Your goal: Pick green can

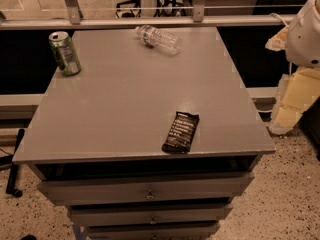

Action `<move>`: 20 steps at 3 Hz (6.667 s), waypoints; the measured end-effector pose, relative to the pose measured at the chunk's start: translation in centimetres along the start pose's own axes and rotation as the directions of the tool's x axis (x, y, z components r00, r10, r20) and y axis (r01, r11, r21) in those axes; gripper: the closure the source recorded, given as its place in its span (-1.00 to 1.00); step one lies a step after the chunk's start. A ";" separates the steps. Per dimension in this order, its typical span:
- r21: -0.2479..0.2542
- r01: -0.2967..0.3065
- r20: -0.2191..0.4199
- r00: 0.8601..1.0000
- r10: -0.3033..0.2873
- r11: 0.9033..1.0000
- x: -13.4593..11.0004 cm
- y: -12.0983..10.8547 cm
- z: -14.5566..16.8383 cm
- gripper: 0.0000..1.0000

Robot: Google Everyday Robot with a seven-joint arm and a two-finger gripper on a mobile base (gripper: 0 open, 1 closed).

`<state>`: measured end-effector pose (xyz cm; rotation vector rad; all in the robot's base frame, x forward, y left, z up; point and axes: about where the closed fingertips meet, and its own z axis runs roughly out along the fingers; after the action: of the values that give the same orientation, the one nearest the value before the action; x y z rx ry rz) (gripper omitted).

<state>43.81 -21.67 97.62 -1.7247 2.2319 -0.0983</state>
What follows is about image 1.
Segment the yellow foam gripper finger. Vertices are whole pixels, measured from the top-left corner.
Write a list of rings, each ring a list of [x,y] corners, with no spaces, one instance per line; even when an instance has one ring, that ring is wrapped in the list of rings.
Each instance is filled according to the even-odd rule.
[[[288,29],[288,26],[282,28],[277,34],[267,41],[265,48],[271,51],[286,50]]]
[[[319,97],[319,68],[299,67],[291,76],[283,74],[271,113],[270,132],[276,135],[287,134]]]

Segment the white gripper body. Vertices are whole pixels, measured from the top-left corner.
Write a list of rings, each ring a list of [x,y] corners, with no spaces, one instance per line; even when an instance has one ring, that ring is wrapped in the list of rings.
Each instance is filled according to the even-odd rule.
[[[320,0],[307,0],[291,21],[286,58],[297,66],[320,67]]]

